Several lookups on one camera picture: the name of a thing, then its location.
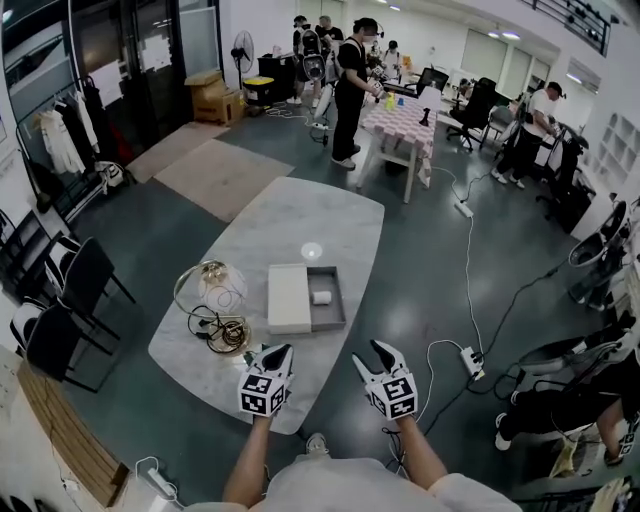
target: power strip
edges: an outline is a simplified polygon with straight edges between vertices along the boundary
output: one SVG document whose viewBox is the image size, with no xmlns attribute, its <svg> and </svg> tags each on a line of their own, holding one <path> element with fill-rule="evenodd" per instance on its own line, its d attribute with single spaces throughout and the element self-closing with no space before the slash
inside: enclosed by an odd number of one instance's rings
<svg viewBox="0 0 640 512">
<path fill-rule="evenodd" d="M 474 358 L 475 352 L 471 347 L 467 347 L 462 349 L 460 352 L 460 356 L 462 357 L 462 362 L 464 363 L 469 375 L 473 377 L 473 380 L 478 380 L 484 377 L 484 370 L 482 369 L 482 359 L 477 360 Z"/>
</svg>

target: table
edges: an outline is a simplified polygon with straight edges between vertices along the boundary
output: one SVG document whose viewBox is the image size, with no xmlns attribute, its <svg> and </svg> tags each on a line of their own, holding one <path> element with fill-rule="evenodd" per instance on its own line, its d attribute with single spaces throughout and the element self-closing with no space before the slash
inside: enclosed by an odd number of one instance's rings
<svg viewBox="0 0 640 512">
<path fill-rule="evenodd" d="M 422 158 L 423 165 L 429 171 L 431 170 L 429 160 L 433 155 L 433 138 L 439 105 L 431 109 L 429 126 L 426 127 L 419 124 L 424 118 L 424 107 L 419 103 L 419 100 L 408 97 L 403 97 L 402 99 L 404 100 L 404 105 L 396 105 L 391 110 L 387 110 L 385 102 L 381 101 L 362 121 L 362 126 L 373 134 L 374 140 L 369 146 L 362 172 L 358 178 L 357 187 L 362 188 L 374 157 L 394 162 L 409 168 L 407 185 L 404 191 L 404 202 L 408 203 L 411 198 L 411 187 L 416 174 L 418 158 Z M 391 155 L 386 149 L 387 145 L 393 145 L 394 149 L 397 149 L 403 141 L 411 145 L 409 160 Z"/>
<path fill-rule="evenodd" d="M 202 261 L 217 258 L 244 275 L 247 303 L 242 311 L 252 329 L 250 350 L 261 343 L 294 347 L 291 396 L 271 429 L 294 434 L 320 394 L 342 350 L 378 249 L 384 206 L 351 192 L 294 178 L 278 178 L 227 227 Z M 301 247 L 323 248 L 309 266 L 336 266 L 347 323 L 344 329 L 304 335 L 270 335 L 267 325 L 269 265 L 304 263 Z M 181 292 L 186 306 L 200 303 L 196 277 Z M 171 304 L 149 344 L 149 354 L 180 385 L 216 409 L 252 422 L 238 410 L 236 391 L 246 368 L 243 358 L 224 358 L 187 330 L 187 316 Z"/>
</svg>

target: white sneaker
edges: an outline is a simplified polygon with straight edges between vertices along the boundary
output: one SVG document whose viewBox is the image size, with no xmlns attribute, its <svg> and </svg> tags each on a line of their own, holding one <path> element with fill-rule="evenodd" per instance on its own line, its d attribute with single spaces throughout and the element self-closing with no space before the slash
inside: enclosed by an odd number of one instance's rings
<svg viewBox="0 0 640 512">
<path fill-rule="evenodd" d="M 498 180 L 498 183 L 502 183 L 503 185 L 507 184 L 507 180 L 504 179 L 504 176 L 500 174 L 497 171 L 497 169 L 494 169 L 493 171 L 491 171 L 491 176 L 493 176 L 496 180 Z"/>
<path fill-rule="evenodd" d="M 521 180 L 517 180 L 513 176 L 509 176 L 509 181 L 515 184 L 515 186 L 518 187 L 520 190 L 524 190 L 524 183 L 522 183 Z"/>
<path fill-rule="evenodd" d="M 345 158 L 344 160 L 336 160 L 335 158 L 331 157 L 331 161 L 334 164 L 338 164 L 339 166 L 344 167 L 348 171 L 353 171 L 356 168 L 356 163 L 353 160 L 351 160 L 351 158 Z"/>
<path fill-rule="evenodd" d="M 327 440 L 322 434 L 311 434 L 311 437 L 307 440 L 307 455 L 327 455 L 329 449 L 327 448 Z"/>
<path fill-rule="evenodd" d="M 496 417 L 496 428 L 498 429 L 500 428 L 500 423 L 506 416 L 507 416 L 507 413 L 505 412 L 498 414 L 498 416 Z M 511 448 L 511 441 L 507 441 L 506 439 L 504 439 L 500 434 L 500 430 L 498 430 L 498 432 L 496 433 L 495 445 L 496 445 L 496 448 L 501 452 L 506 452 L 509 448 Z"/>
</svg>

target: white t-shirt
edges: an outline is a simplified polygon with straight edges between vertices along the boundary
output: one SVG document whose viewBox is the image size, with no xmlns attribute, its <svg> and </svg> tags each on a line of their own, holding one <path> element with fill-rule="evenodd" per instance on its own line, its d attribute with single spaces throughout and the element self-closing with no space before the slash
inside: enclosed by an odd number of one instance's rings
<svg viewBox="0 0 640 512">
<path fill-rule="evenodd" d="M 459 474 L 429 490 L 373 459 L 305 460 L 282 470 L 251 512 L 522 512 L 502 494 Z M 184 512 L 246 512 L 230 503 L 199 503 Z"/>
<path fill-rule="evenodd" d="M 384 62 L 387 67 L 385 69 L 386 75 L 389 78 L 398 78 L 400 74 L 400 70 L 396 69 L 395 66 L 400 66 L 402 64 L 402 57 L 400 56 L 400 52 L 396 51 L 396 53 L 391 53 L 391 51 L 386 51 L 383 55 Z"/>
<path fill-rule="evenodd" d="M 554 108 L 555 105 L 553 101 L 549 99 L 547 91 L 540 89 L 539 91 L 534 92 L 531 96 L 527 112 L 533 115 L 534 112 L 538 111 L 544 116 L 544 120 L 549 122 L 549 116 L 553 113 Z M 537 135 L 541 138 L 544 138 L 547 135 L 547 132 L 536 124 L 524 123 L 524 129 L 532 135 Z"/>
</svg>

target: oval marble table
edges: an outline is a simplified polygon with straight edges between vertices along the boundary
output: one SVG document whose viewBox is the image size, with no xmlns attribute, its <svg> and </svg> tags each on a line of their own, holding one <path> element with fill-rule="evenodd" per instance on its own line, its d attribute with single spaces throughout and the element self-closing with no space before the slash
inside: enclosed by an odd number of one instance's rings
<svg viewBox="0 0 640 512">
<path fill-rule="evenodd" d="M 274 432 L 294 434 L 316 401 L 342 350 L 369 281 L 382 231 L 384 207 L 370 199 L 328 185 L 277 178 L 227 227 L 202 261 L 218 259 L 240 270 L 247 280 L 245 314 L 252 328 L 249 350 L 260 343 L 294 347 L 291 396 L 276 416 Z M 315 242 L 322 255 L 309 266 L 335 266 L 342 288 L 345 328 L 304 335 L 271 335 L 267 326 L 269 265 L 305 262 L 301 248 Z M 181 298 L 200 304 L 195 277 Z M 240 412 L 236 389 L 246 365 L 224 358 L 187 330 L 187 316 L 171 304 L 149 344 L 149 354 L 179 384 L 219 409 L 251 422 Z"/>
</svg>

